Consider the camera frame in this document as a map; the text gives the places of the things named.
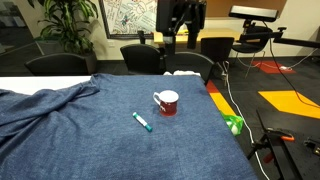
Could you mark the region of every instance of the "floor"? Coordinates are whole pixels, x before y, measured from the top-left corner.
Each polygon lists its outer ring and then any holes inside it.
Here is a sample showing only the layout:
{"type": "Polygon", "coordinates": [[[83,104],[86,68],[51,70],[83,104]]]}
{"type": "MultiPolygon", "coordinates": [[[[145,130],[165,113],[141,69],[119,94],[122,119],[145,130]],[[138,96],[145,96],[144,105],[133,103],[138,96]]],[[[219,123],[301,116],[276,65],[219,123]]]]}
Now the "floor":
{"type": "MultiPolygon", "coordinates": [[[[25,61],[40,56],[41,54],[30,36],[28,29],[1,30],[0,37],[0,43],[15,46],[14,49],[11,49],[4,54],[0,54],[0,76],[32,76],[23,64],[25,61]]],[[[276,58],[276,60],[284,66],[292,66],[298,63],[302,58],[304,57],[281,57],[276,58]]],[[[262,60],[263,62],[267,62],[272,61],[272,58],[269,57],[262,60]]],[[[314,62],[311,58],[307,58],[293,68],[295,73],[284,74],[288,79],[286,80],[281,74],[268,74],[262,70],[258,71],[258,68],[252,68],[248,77],[245,78],[246,67],[238,61],[233,64],[234,61],[235,59],[230,59],[230,92],[234,102],[238,104],[243,117],[251,128],[255,140],[259,139],[262,135],[261,126],[255,112],[257,107],[263,107],[270,110],[276,109],[271,103],[264,99],[258,91],[292,90],[294,87],[300,94],[312,100],[314,103],[320,104],[319,62],[314,62]]],[[[98,73],[123,75],[127,74],[127,69],[123,61],[99,61],[98,73]]],[[[216,86],[223,98],[230,105],[231,109],[239,115],[237,108],[231,102],[228,88],[227,86],[224,86],[224,81],[219,77],[219,72],[216,68],[215,73],[212,73],[211,75],[211,82],[216,86]]],[[[244,154],[248,154],[251,150],[251,143],[249,132],[245,127],[243,127],[241,134],[236,136],[236,139],[244,154]]],[[[268,150],[259,151],[260,159],[268,154],[268,152],[268,150]]],[[[251,158],[250,163],[259,179],[265,179],[255,157],[251,158]]],[[[272,162],[268,164],[262,162],[262,166],[270,179],[279,178],[277,169],[272,162]]]]}

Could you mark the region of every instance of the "blue cloth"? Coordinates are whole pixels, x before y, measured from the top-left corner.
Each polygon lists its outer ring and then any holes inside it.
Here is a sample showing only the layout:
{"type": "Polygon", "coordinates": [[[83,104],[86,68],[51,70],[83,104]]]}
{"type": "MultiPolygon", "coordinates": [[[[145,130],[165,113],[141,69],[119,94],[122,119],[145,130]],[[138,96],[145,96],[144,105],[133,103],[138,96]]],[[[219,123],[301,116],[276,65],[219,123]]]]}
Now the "blue cloth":
{"type": "Polygon", "coordinates": [[[0,179],[257,178],[199,77],[97,74],[31,96],[0,90],[0,179]],[[173,117],[152,97],[166,89],[180,96],[173,117]]]}

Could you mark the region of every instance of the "mug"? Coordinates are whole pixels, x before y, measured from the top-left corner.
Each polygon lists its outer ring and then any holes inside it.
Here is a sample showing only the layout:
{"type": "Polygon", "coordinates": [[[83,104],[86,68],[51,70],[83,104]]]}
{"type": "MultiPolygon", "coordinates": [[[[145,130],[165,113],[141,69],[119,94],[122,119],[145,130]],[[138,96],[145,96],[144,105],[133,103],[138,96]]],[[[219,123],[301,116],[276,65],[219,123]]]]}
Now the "mug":
{"type": "Polygon", "coordinates": [[[160,106],[159,111],[163,116],[173,116],[177,113],[178,93],[171,90],[165,90],[161,93],[155,92],[153,99],[160,106]]]}

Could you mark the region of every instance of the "wall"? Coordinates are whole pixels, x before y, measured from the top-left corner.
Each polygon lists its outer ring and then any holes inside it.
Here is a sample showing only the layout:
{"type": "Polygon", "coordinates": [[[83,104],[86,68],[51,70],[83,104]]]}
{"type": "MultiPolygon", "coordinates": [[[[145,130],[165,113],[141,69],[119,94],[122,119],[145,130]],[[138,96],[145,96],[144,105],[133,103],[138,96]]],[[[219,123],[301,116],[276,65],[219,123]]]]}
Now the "wall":
{"type": "MultiPolygon", "coordinates": [[[[98,0],[92,0],[97,7],[99,7],[98,0]]],[[[37,25],[37,21],[42,19],[43,12],[39,5],[35,9],[29,6],[27,0],[15,0],[21,13],[23,14],[26,23],[34,37],[39,36],[41,26],[37,25]]],[[[319,0],[288,0],[287,4],[281,14],[281,17],[274,23],[267,23],[274,31],[278,27],[285,26],[283,37],[311,40],[316,39],[318,27],[320,25],[319,15],[319,0]]],[[[242,31],[242,19],[208,19],[206,20],[206,28],[231,28],[236,31],[242,31]]],[[[92,23],[93,28],[90,39],[95,45],[95,51],[99,60],[119,60],[122,59],[119,48],[132,43],[139,43],[139,40],[108,40],[103,26],[103,20],[99,9],[99,18],[92,23]]],[[[147,44],[153,44],[151,40],[147,40],[147,44]]],[[[269,45],[266,48],[266,56],[271,56],[269,45]]],[[[273,53],[275,56],[305,56],[308,55],[312,49],[299,46],[272,44],[273,53]]]]}

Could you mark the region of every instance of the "marker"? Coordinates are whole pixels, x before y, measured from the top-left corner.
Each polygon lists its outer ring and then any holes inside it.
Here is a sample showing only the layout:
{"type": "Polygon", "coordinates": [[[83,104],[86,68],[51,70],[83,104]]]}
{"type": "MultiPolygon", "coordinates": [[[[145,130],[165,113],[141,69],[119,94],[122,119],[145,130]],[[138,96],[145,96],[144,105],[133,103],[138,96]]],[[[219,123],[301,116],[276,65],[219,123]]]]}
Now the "marker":
{"type": "Polygon", "coordinates": [[[144,119],[142,119],[142,117],[140,117],[138,113],[134,112],[134,113],[133,113],[133,117],[134,117],[137,121],[139,121],[139,123],[142,124],[149,132],[152,131],[152,127],[149,126],[149,124],[148,124],[144,119]]]}

